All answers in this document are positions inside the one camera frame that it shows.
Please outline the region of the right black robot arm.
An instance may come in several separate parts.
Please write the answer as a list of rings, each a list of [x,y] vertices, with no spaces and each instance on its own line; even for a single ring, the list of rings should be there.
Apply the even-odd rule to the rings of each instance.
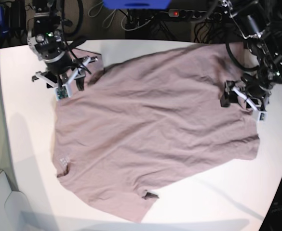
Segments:
[[[32,3],[35,15],[33,27],[27,34],[27,44],[46,64],[46,70],[36,72],[32,81],[45,81],[60,99],[71,95],[69,86],[72,81],[76,82],[79,91],[83,91],[86,74],[91,73],[87,65],[98,60],[95,56],[79,58],[73,52],[87,40],[86,37],[78,37],[71,44],[67,42],[64,27],[72,26],[72,22],[65,18],[63,0],[34,0]]]

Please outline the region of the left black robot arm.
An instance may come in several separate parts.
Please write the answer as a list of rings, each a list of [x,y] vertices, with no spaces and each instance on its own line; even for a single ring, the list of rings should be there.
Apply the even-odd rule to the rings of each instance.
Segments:
[[[271,90],[276,84],[282,84],[282,55],[269,29],[269,19],[257,0],[223,0],[221,4],[247,41],[248,49],[256,56],[258,65],[241,65],[232,54],[229,41],[226,41],[228,55],[243,71],[243,75],[240,80],[225,82],[220,104],[222,107],[230,107],[242,98],[250,108],[264,112]]]

